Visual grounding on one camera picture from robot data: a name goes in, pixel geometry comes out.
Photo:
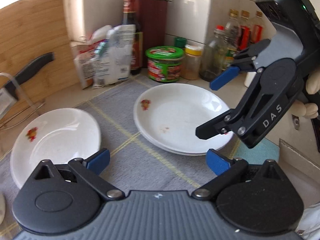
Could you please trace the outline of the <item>white fruit plate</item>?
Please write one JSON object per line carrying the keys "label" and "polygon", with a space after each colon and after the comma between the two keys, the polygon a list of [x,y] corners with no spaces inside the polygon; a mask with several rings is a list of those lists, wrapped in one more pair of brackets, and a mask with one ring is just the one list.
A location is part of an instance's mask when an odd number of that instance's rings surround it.
{"label": "white fruit plate", "polygon": [[10,157],[13,181],[20,189],[43,159],[66,164],[86,159],[100,149],[101,131],[97,120],[77,108],[49,111],[31,121],[17,137]]}
{"label": "white fruit plate", "polygon": [[171,135],[176,131],[193,136],[198,126],[228,109],[222,99],[204,88],[169,83],[143,92],[135,101],[133,119],[157,139],[160,127],[170,127]]}

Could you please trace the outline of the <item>white stained plate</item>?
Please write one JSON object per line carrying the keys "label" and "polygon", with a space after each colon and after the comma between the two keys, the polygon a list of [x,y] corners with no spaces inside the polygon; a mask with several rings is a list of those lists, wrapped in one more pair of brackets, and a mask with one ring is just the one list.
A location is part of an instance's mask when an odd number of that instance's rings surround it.
{"label": "white stained plate", "polygon": [[154,138],[141,124],[136,122],[136,127],[141,135],[150,143],[158,148],[170,153],[185,155],[185,156],[202,156],[207,153],[210,148],[221,150],[232,139],[233,133],[228,132],[223,135],[218,135],[208,140],[198,139],[195,135],[181,135],[174,131],[171,135],[170,127],[160,127],[156,129],[159,138]]}

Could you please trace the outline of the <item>plain white bowl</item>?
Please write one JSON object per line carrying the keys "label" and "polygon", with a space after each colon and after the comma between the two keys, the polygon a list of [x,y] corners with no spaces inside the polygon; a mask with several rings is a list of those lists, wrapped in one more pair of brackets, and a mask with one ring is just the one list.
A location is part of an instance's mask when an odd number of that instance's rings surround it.
{"label": "plain white bowl", "polygon": [[5,197],[3,193],[0,192],[0,224],[3,223],[6,211]]}

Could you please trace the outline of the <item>white plastic seasoning box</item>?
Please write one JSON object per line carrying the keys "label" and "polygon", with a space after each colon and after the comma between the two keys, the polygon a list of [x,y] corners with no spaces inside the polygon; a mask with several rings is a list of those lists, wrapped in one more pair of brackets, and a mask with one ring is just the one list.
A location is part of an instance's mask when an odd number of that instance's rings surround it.
{"label": "white plastic seasoning box", "polygon": [[252,83],[255,75],[256,75],[256,72],[248,72],[246,74],[245,81],[244,81],[245,87],[248,88],[250,86],[250,84]]}

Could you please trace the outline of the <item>red label condiment bottle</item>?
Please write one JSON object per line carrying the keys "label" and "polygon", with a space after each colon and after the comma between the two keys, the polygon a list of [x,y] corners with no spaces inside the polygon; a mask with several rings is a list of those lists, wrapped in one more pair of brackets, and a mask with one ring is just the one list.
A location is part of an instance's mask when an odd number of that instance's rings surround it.
{"label": "red label condiment bottle", "polygon": [[264,28],[263,13],[256,11],[255,17],[249,19],[249,12],[242,10],[241,14],[235,9],[229,10],[229,20],[225,25],[226,54],[223,62],[224,70],[234,60],[237,52],[261,40]]}

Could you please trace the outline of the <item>clear glass oil bottle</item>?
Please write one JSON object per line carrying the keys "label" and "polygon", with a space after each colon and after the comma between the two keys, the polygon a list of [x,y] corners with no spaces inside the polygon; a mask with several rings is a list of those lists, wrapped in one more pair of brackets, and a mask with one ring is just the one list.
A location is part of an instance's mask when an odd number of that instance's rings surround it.
{"label": "clear glass oil bottle", "polygon": [[214,29],[214,36],[203,49],[200,78],[208,82],[213,81],[228,68],[230,62],[233,61],[235,51],[234,44],[225,34],[224,26],[217,25]]}

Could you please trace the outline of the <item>yellow lid spice jar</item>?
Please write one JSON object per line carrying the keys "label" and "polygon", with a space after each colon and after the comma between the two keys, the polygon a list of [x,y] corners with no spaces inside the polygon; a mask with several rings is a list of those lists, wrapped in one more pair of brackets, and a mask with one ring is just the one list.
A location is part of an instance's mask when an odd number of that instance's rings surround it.
{"label": "yellow lid spice jar", "polygon": [[186,44],[184,52],[181,77],[187,80],[197,80],[199,78],[202,48]]}

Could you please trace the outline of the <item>green lid sauce tub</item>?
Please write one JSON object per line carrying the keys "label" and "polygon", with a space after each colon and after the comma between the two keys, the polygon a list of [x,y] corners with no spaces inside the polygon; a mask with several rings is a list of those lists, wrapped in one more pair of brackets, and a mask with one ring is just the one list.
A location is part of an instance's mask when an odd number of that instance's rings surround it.
{"label": "green lid sauce tub", "polygon": [[184,50],[174,46],[157,46],[145,52],[148,77],[156,82],[172,83],[180,78]]}

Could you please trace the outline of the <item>white printed food bag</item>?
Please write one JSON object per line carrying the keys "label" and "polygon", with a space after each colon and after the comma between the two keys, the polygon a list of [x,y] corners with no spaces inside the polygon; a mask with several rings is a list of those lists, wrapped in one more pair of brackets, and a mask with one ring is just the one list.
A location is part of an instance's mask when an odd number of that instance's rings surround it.
{"label": "white printed food bag", "polygon": [[118,25],[106,34],[94,51],[91,64],[94,70],[93,88],[126,81],[131,65],[131,31],[128,25]]}

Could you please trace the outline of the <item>dark knife block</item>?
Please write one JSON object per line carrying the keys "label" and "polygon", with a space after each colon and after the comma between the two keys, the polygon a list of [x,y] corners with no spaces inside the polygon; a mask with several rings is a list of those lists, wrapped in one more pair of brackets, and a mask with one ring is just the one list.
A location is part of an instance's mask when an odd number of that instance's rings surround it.
{"label": "dark knife block", "polygon": [[136,0],[137,20],[143,33],[142,67],[148,66],[145,52],[164,44],[168,0]]}

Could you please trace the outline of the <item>red white paper bag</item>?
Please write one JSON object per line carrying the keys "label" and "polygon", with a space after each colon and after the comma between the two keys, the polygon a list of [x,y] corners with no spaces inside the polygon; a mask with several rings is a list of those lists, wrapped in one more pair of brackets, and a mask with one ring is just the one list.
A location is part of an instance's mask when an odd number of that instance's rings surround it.
{"label": "red white paper bag", "polygon": [[93,85],[94,70],[91,59],[94,57],[94,51],[97,46],[99,46],[100,42],[103,42],[107,32],[111,29],[111,25],[105,25],[96,30],[88,40],[84,38],[81,42],[71,43],[73,61],[82,89]]}

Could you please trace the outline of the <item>dark soy sauce bottle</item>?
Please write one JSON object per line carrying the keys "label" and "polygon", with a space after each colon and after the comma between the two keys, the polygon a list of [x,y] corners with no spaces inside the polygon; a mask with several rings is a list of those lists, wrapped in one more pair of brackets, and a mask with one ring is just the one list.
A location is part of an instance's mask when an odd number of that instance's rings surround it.
{"label": "dark soy sauce bottle", "polygon": [[131,31],[131,65],[130,72],[137,75],[142,69],[143,33],[136,16],[136,0],[123,0],[123,25]]}

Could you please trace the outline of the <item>bamboo cutting board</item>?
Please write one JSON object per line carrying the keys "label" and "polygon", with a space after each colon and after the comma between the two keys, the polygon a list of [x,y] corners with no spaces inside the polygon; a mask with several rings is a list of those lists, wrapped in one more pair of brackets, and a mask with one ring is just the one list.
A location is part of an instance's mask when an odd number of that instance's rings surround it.
{"label": "bamboo cutting board", "polygon": [[22,85],[32,102],[79,82],[67,34],[63,0],[20,0],[1,9],[1,72],[16,75],[31,60],[55,60]]}

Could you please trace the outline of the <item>black handled kitchen knife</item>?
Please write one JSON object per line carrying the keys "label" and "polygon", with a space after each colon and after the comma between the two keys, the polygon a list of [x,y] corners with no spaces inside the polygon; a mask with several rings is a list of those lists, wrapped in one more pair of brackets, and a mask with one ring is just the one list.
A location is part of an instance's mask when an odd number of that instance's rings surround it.
{"label": "black handled kitchen knife", "polygon": [[[14,80],[20,86],[33,78],[46,64],[55,60],[53,52],[43,54],[29,62],[15,76]],[[18,101],[17,86],[10,80],[1,87],[1,118],[7,114],[11,107]]]}

